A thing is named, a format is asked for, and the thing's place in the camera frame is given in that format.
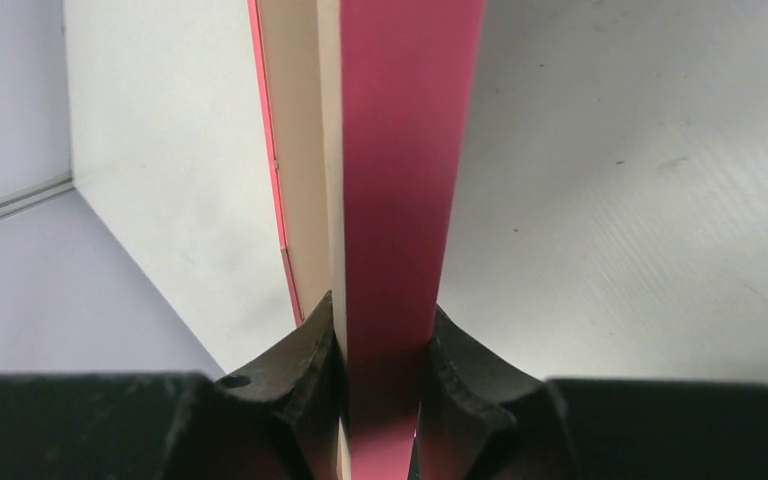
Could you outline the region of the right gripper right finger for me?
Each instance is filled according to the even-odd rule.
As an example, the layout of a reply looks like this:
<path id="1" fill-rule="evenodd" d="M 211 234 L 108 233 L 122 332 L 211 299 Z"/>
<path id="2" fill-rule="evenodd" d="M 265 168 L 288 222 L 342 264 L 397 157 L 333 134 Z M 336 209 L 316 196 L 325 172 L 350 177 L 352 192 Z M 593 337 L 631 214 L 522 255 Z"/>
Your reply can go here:
<path id="1" fill-rule="evenodd" d="M 552 378 L 437 310 L 414 479 L 768 479 L 768 385 Z"/>

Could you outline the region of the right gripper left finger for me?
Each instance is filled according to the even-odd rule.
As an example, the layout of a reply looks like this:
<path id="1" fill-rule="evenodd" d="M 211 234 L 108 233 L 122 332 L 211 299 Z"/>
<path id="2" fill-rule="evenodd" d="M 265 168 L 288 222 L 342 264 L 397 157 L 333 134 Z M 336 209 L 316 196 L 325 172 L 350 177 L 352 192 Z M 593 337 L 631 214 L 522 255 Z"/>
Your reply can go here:
<path id="1" fill-rule="evenodd" d="M 0 374 L 0 479 L 334 479 L 330 296 L 243 367 Z"/>

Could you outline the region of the pink picture frame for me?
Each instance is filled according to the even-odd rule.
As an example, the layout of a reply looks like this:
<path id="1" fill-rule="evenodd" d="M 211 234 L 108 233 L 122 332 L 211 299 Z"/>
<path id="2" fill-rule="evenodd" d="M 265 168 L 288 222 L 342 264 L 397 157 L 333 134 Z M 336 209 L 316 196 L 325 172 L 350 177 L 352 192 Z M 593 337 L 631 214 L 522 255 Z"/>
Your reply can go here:
<path id="1" fill-rule="evenodd" d="M 485 5 L 253 1 L 297 322 L 331 301 L 339 479 L 409 471 Z"/>

